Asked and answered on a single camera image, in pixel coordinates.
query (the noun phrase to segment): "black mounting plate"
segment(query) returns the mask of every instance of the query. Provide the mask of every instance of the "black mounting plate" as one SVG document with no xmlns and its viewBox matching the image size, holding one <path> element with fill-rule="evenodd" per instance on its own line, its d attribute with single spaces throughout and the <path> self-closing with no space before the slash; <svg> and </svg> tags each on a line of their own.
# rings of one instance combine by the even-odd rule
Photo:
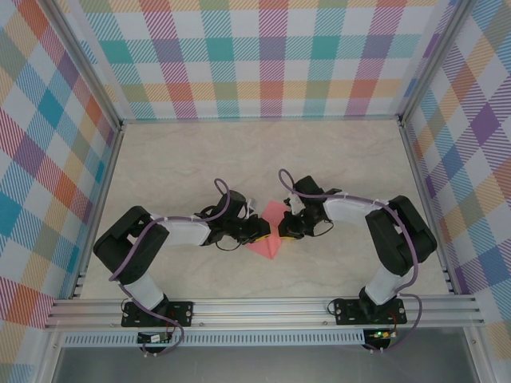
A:
<svg viewBox="0 0 511 383">
<path fill-rule="evenodd" d="M 165 306 L 165 317 L 178 322 L 183 327 L 192 325 L 193 302 L 168 302 Z M 167 322 L 146 314 L 135 303 L 127 302 L 124 305 L 121 319 L 122 327 L 166 327 Z"/>
<path fill-rule="evenodd" d="M 389 313 L 392 313 L 398 325 L 404 325 L 407 322 L 405 306 L 401 299 L 392 299 L 382 313 L 377 314 L 372 320 L 368 320 L 360 305 L 359 299 L 335 299 L 330 308 L 335 313 L 335 324 L 337 326 L 345 325 L 393 325 L 394 318 Z"/>
</svg>

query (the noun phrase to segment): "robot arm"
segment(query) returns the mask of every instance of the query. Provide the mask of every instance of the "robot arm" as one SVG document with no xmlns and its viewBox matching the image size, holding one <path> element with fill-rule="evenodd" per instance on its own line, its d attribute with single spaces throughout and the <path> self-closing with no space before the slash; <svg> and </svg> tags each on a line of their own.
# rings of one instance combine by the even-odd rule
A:
<svg viewBox="0 0 511 383">
<path fill-rule="evenodd" d="M 312 177 L 294 183 L 293 188 L 304 195 L 347 195 L 339 189 L 324 192 Z M 409 282 L 414 274 L 410 248 L 394 218 L 382 206 L 346 198 L 306 198 L 290 194 L 284 201 L 291 211 L 284 214 L 279 225 L 281 237 L 300 239 L 315 236 L 315 225 L 321 221 L 345 221 L 369 228 L 381 266 L 371 282 L 360 291 L 359 305 L 368 318 L 385 309 L 396 296 L 396 289 Z M 394 211 L 411 237 L 418 262 L 424 262 L 437 248 L 437 242 L 417 209 L 400 195 L 390 201 L 379 201 Z"/>
<path fill-rule="evenodd" d="M 227 203 L 222 195 L 216 206 L 206 207 L 192 220 L 163 220 L 153 224 L 141 239 L 133 257 L 117 276 L 117 281 L 146 309 L 165 311 L 167 297 L 148 273 L 149 266 L 162 246 L 190 244 L 207 246 L 218 243 L 225 235 L 240 245 L 270 235 L 268 222 L 254 214 L 256 202 L 230 191 L 230 202 L 221 216 L 208 222 L 194 221 L 218 215 Z M 129 209 L 94 244 L 94 254 L 114 273 L 132 250 L 133 240 L 155 219 L 160 218 L 141 206 Z"/>
</svg>

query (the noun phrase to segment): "plaid wall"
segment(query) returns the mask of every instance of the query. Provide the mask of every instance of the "plaid wall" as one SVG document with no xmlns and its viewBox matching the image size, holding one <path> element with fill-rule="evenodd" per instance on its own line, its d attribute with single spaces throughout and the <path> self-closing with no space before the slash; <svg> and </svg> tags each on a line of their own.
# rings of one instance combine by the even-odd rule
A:
<svg viewBox="0 0 511 383">
<path fill-rule="evenodd" d="M 410 99 L 410 95 L 415 90 L 415 85 L 417 84 L 418 79 L 421 78 L 421 75 L 424 73 L 424 70 L 428 66 L 431 54 L 435 47 L 437 46 L 437 43 L 439 42 L 441 35 L 446 30 L 446 27 L 449 25 L 449 21 L 453 16 L 453 13 L 456 9 L 456 5 L 459 2 L 460 0 L 449 0 L 449 5 L 444 11 L 442 18 L 437 25 L 437 29 L 434 31 L 433 37 L 431 38 L 430 43 L 428 44 L 426 50 L 424 51 L 424 54 L 422 55 L 418 67 L 415 70 L 414 76 L 410 83 L 408 84 L 408 88 L 406 88 L 405 96 L 401 99 L 401 103 L 399 104 L 397 114 L 402 114 L 406 104 L 408 103 L 408 100 Z"/>
<path fill-rule="evenodd" d="M 463 293 L 511 376 L 511 0 L 480 0 L 408 125 Z"/>
<path fill-rule="evenodd" d="M 69 24 L 138 120 L 394 115 L 449 2 L 76 1 Z"/>
<path fill-rule="evenodd" d="M 71 283 L 113 128 L 35 0 L 0 0 L 0 382 Z"/>
</svg>

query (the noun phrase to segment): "marble surface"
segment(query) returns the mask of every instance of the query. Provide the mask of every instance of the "marble surface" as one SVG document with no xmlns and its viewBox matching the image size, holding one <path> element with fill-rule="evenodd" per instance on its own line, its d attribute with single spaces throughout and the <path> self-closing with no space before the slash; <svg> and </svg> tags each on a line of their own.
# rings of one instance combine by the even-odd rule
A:
<svg viewBox="0 0 511 383">
<path fill-rule="evenodd" d="M 257 199 L 261 213 L 270 199 L 287 197 L 280 168 L 296 180 L 311 175 L 324 190 L 380 199 L 406 195 L 422 210 L 393 120 L 129 125 L 99 235 L 133 205 L 190 215 L 217 204 L 216 177 Z M 356 295 L 378 267 L 368 229 L 336 223 L 321 238 L 285 242 L 274 260 L 242 247 L 223 252 L 182 245 L 162 248 L 149 271 L 169 297 L 269 298 Z M 93 256 L 81 297 L 123 298 L 109 276 Z M 436 255 L 421 265 L 408 291 L 447 294 Z"/>
</svg>

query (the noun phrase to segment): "pink origami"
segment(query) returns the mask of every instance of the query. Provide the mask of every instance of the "pink origami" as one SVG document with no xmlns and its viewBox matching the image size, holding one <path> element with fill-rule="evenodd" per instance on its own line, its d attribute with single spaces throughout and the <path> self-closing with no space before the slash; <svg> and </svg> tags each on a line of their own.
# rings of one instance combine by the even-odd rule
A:
<svg viewBox="0 0 511 383">
<path fill-rule="evenodd" d="M 263 219 L 270 223 L 271 234 L 258 242 L 249 243 L 246 248 L 262 255 L 265 258 L 273 259 L 280 249 L 282 240 L 279 237 L 279 224 L 284 218 L 284 212 L 288 208 L 283 203 L 270 201 L 263 211 Z"/>
</svg>

